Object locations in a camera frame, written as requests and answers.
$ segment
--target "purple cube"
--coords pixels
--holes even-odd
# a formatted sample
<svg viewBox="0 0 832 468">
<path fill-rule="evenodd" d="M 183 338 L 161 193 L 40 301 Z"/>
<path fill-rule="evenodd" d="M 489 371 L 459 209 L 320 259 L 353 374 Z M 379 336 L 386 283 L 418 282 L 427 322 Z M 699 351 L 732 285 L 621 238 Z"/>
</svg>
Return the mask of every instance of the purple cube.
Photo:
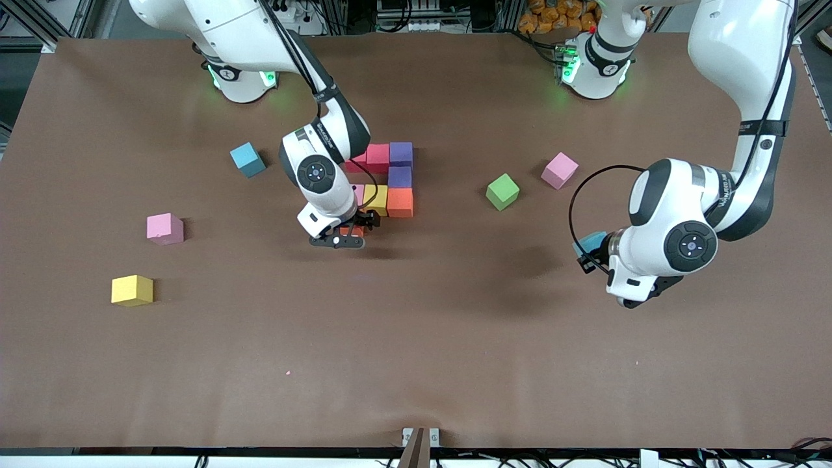
<svg viewBox="0 0 832 468">
<path fill-rule="evenodd" d="M 390 143 L 390 166 L 414 166 L 414 145 L 412 142 Z"/>
<path fill-rule="evenodd" d="M 413 185 L 414 178 L 410 167 L 390 167 L 390 172 L 387 174 L 387 187 L 412 188 Z"/>
</svg>

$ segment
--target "green cube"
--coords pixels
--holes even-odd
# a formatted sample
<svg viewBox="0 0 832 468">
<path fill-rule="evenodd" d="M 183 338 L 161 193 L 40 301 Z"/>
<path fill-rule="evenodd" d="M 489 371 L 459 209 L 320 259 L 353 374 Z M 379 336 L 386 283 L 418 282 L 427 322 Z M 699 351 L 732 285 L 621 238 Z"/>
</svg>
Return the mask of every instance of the green cube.
<svg viewBox="0 0 832 468">
<path fill-rule="evenodd" d="M 514 203 L 518 195 L 520 195 L 520 187 L 508 174 L 502 174 L 496 181 L 488 184 L 488 190 L 485 192 L 485 196 L 499 211 Z"/>
</svg>

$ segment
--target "foam cube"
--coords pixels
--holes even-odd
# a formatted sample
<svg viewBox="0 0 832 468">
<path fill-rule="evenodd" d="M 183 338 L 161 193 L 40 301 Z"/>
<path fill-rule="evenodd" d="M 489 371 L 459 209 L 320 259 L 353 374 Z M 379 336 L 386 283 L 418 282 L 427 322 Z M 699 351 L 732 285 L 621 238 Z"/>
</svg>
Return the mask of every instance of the foam cube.
<svg viewBox="0 0 832 468">
<path fill-rule="evenodd" d="M 373 174 L 386 174 L 390 168 L 390 145 L 370 145 L 367 147 L 367 169 Z"/>
<path fill-rule="evenodd" d="M 414 145 L 411 142 L 390 143 L 390 166 L 413 167 Z"/>
<path fill-rule="evenodd" d="M 349 226 L 342 226 L 339 229 L 341 236 L 364 237 L 363 226 L 353 226 L 352 234 L 349 233 Z"/>
<path fill-rule="evenodd" d="M 257 151 L 251 146 L 251 143 L 246 143 L 239 148 L 231 150 L 231 158 L 234 159 L 234 164 L 237 165 L 237 169 L 240 169 L 240 172 L 246 177 L 253 177 L 255 174 L 265 170 L 263 160 L 260 159 L 260 155 L 257 154 Z"/>
<path fill-rule="evenodd" d="M 601 242 L 603 242 L 604 237 L 607 237 L 607 233 L 605 231 L 593 232 L 589 236 L 583 237 L 578 241 L 578 243 L 581 244 L 583 250 L 589 253 L 601 246 Z M 575 242 L 572 243 L 572 249 L 575 251 L 575 256 L 581 258 L 581 255 L 583 254 L 581 253 L 581 249 L 577 248 L 577 244 Z"/>
<path fill-rule="evenodd" d="M 387 187 L 390 188 L 413 188 L 413 170 L 410 167 L 390 166 L 387 174 Z"/>
<path fill-rule="evenodd" d="M 390 187 L 387 190 L 387 216 L 414 217 L 414 190 L 412 188 Z"/>
<path fill-rule="evenodd" d="M 386 185 L 379 185 L 379 194 L 376 198 L 373 198 L 375 194 L 375 185 L 365 185 L 364 186 L 364 203 L 367 205 L 363 208 L 364 211 L 368 212 L 370 210 L 375 210 L 379 216 L 386 217 L 387 216 L 387 186 Z"/>
<path fill-rule="evenodd" d="M 125 307 L 150 304 L 153 302 L 153 280 L 138 275 L 114 279 L 110 302 Z"/>
<path fill-rule="evenodd" d="M 540 176 L 544 181 L 549 182 L 549 185 L 560 190 L 563 184 L 567 183 L 569 177 L 577 170 L 577 163 L 569 156 L 559 152 L 554 159 L 543 169 L 543 174 Z"/>
<path fill-rule="evenodd" d="M 355 164 L 356 162 L 358 164 L 364 166 L 364 167 L 367 167 L 367 153 L 365 152 L 365 153 L 359 154 L 358 156 L 356 156 L 356 157 L 350 159 L 349 161 L 345 162 L 344 163 L 344 170 L 346 172 L 352 172 L 352 173 L 356 173 L 356 172 L 364 173 L 364 171 L 362 171 L 361 168 L 358 167 Z"/>
<path fill-rule="evenodd" d="M 496 181 L 488 184 L 488 189 L 485 192 L 485 197 L 497 208 L 499 211 L 505 210 L 508 205 L 514 203 L 520 195 L 520 187 L 508 174 L 502 174 Z"/>
<path fill-rule="evenodd" d="M 182 242 L 185 240 L 185 225 L 172 213 L 147 217 L 147 238 L 160 246 Z"/>
<path fill-rule="evenodd" d="M 355 192 L 355 201 L 361 206 L 364 203 L 364 185 L 353 184 L 353 192 Z"/>
</svg>

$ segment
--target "blue cube in gripper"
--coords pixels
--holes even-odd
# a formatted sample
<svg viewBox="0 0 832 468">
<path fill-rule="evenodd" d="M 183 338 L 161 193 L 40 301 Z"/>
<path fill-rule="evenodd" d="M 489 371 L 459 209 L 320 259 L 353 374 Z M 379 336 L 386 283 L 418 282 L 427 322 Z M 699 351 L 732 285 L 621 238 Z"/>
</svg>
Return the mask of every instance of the blue cube in gripper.
<svg viewBox="0 0 832 468">
<path fill-rule="evenodd" d="M 578 242 L 581 243 L 581 247 L 583 247 L 583 250 L 589 253 L 600 247 L 601 243 L 604 242 L 604 237 L 606 236 L 607 233 L 605 231 L 593 232 L 592 234 L 582 238 Z M 581 249 L 577 248 L 577 244 L 575 242 L 572 243 L 572 249 L 575 251 L 575 255 L 578 258 L 581 258 L 581 255 L 583 254 L 581 254 Z"/>
<path fill-rule="evenodd" d="M 253 177 L 265 170 L 263 160 L 257 154 L 255 148 L 251 146 L 251 143 L 246 143 L 239 148 L 231 150 L 231 158 L 234 159 L 234 164 L 237 165 L 237 169 L 240 169 L 240 172 L 246 177 Z"/>
</svg>

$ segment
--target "green led light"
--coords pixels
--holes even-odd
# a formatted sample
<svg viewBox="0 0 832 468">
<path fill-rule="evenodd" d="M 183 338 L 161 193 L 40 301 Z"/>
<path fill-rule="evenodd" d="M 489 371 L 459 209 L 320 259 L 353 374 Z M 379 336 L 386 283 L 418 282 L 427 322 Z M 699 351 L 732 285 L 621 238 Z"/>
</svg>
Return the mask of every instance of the green led light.
<svg viewBox="0 0 832 468">
<path fill-rule="evenodd" d="M 276 72 L 260 72 L 260 78 L 263 80 L 263 85 L 266 87 L 273 87 L 277 83 Z"/>
<path fill-rule="evenodd" d="M 577 73 L 578 67 L 581 66 L 581 58 L 575 57 L 575 60 L 572 61 L 569 65 L 566 65 L 563 68 L 563 82 L 571 83 L 572 80 L 575 79 L 575 74 Z"/>
<path fill-rule="evenodd" d="M 211 70 L 210 67 L 208 67 L 208 71 L 210 72 L 210 77 L 214 79 L 214 87 L 217 88 L 217 89 L 220 89 L 220 82 L 218 82 L 216 80 L 216 75 L 214 74 L 214 70 Z"/>
<path fill-rule="evenodd" d="M 624 65 L 624 69 L 622 70 L 622 77 L 618 79 L 618 84 L 622 84 L 626 80 L 626 70 L 630 67 L 630 63 L 630 60 L 626 61 L 626 65 Z"/>
</svg>

